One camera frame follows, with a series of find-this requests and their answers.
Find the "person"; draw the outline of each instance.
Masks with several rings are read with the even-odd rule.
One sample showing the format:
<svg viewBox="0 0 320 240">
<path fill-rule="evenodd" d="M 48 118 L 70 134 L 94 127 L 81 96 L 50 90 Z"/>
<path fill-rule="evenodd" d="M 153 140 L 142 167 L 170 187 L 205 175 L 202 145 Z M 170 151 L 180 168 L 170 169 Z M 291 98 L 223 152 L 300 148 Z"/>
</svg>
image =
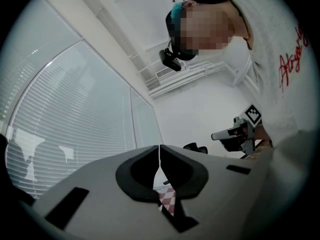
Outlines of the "person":
<svg viewBox="0 0 320 240">
<path fill-rule="evenodd" d="M 166 23 L 172 50 L 180 53 L 224 49 L 233 37 L 246 41 L 263 122 L 255 139 L 275 146 L 301 130 L 319 128 L 316 57 L 283 0 L 187 0 L 174 5 Z"/>
</svg>

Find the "pink checkered cloth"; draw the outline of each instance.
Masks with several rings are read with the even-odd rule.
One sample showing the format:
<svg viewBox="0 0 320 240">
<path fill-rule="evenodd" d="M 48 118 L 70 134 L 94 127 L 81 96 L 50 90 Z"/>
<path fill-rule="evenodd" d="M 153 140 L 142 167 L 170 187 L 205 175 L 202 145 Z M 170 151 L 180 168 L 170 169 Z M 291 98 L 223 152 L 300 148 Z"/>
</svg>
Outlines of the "pink checkered cloth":
<svg viewBox="0 0 320 240">
<path fill-rule="evenodd" d="M 162 188 L 156 190 L 159 193 L 159 199 L 162 203 L 159 210 L 165 207 L 168 212 L 173 216 L 175 214 L 176 192 L 172 187 Z"/>
</svg>

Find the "white wall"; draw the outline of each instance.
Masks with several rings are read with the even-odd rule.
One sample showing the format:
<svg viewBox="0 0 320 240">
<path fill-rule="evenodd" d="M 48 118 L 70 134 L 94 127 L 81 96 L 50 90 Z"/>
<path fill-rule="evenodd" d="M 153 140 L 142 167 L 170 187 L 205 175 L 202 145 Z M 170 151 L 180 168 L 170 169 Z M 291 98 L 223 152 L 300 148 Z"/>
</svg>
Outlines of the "white wall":
<svg viewBox="0 0 320 240">
<path fill-rule="evenodd" d="M 153 100 L 137 68 L 82 0 L 48 1 L 126 81 L 153 105 Z"/>
<path fill-rule="evenodd" d="M 233 126 L 250 104 L 239 88 L 228 86 L 227 71 L 213 73 L 154 100 L 154 108 L 165 145 L 183 146 L 196 142 L 208 153 L 240 158 L 243 152 L 227 152 L 211 134 Z"/>
<path fill-rule="evenodd" d="M 246 41 L 241 37 L 233 37 L 224 49 L 222 60 L 234 69 L 243 69 L 250 56 Z"/>
<path fill-rule="evenodd" d="M 142 73 L 145 80 L 149 80 L 155 76 L 156 72 L 163 70 L 166 66 L 156 61 L 160 59 L 159 51 L 166 48 L 169 42 L 165 18 L 175 4 L 173 1 L 182 0 L 100 1 L 139 53 L 139 56 L 132 59 L 132 62 L 139 70 L 152 64 Z M 140 61 L 139 57 L 142 58 L 144 64 L 138 63 L 137 65 L 137 60 Z"/>
</svg>

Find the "robotic arm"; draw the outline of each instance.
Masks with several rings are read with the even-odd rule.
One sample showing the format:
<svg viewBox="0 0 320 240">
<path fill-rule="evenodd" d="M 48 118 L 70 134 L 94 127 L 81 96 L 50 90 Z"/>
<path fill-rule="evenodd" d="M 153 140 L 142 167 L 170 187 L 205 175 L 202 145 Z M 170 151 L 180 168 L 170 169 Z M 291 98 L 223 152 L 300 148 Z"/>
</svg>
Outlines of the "robotic arm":
<svg viewBox="0 0 320 240">
<path fill-rule="evenodd" d="M 213 133 L 211 139 L 220 141 L 224 148 L 231 151 L 242 151 L 250 155 L 255 151 L 255 128 L 245 119 L 238 116 L 233 119 L 233 127 Z"/>
</svg>

